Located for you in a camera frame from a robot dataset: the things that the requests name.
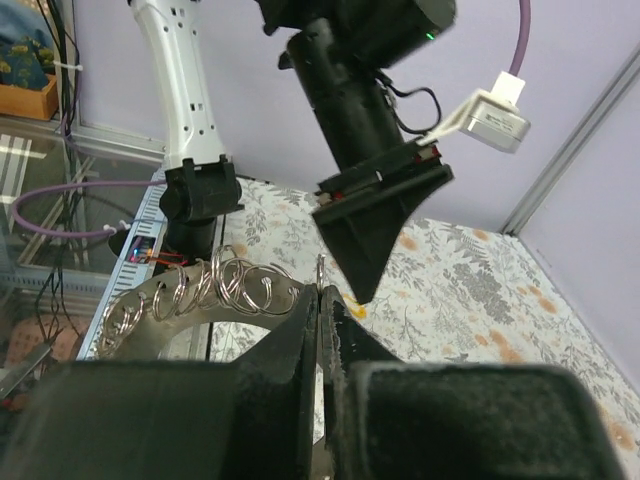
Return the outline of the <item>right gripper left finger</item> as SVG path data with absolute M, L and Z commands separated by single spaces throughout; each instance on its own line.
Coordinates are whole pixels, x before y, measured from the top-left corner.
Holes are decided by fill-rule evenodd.
M 230 363 L 86 361 L 34 390 L 5 479 L 306 479 L 318 292 Z

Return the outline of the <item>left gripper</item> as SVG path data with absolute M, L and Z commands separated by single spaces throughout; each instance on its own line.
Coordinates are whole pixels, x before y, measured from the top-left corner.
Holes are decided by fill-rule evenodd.
M 371 302 L 409 217 L 454 179 L 435 143 L 406 143 L 324 181 L 313 219 L 356 300 Z

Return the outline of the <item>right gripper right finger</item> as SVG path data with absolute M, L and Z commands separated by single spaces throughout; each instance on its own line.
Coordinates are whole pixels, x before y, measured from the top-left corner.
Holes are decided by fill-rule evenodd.
M 621 479 L 595 401 L 550 364 L 411 363 L 320 304 L 325 442 L 338 479 Z

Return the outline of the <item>metal ring key organizer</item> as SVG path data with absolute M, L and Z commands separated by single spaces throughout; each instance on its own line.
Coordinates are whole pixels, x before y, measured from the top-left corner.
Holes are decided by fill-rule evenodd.
M 117 294 L 101 316 L 94 357 L 155 360 L 181 332 L 207 323 L 273 330 L 292 314 L 303 291 L 320 292 L 323 280 L 322 254 L 316 282 L 305 285 L 275 263 L 254 263 L 232 246 L 220 246 L 209 261 L 175 266 Z

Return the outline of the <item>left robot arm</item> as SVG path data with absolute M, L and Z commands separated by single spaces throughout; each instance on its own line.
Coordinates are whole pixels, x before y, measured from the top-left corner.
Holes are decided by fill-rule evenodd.
M 387 70 L 450 28 L 451 1 L 132 1 L 165 120 L 168 249 L 207 257 L 241 173 L 310 187 L 356 300 L 372 301 L 417 208 L 451 181 L 400 120 Z

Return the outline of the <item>aluminium front rail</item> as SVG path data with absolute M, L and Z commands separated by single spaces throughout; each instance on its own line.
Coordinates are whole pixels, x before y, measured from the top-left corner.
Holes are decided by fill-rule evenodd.
M 146 189 L 123 249 L 116 260 L 113 272 L 79 349 L 78 360 L 92 359 L 95 356 L 97 342 L 102 331 L 103 314 L 112 301 L 123 292 L 136 288 L 151 276 L 153 268 L 150 264 L 129 262 L 128 254 L 135 240 L 139 237 L 152 240 L 154 255 L 159 251 L 160 237 L 164 234 L 166 225 L 165 217 L 159 207 L 159 200 L 165 189 L 165 185 L 149 186 Z

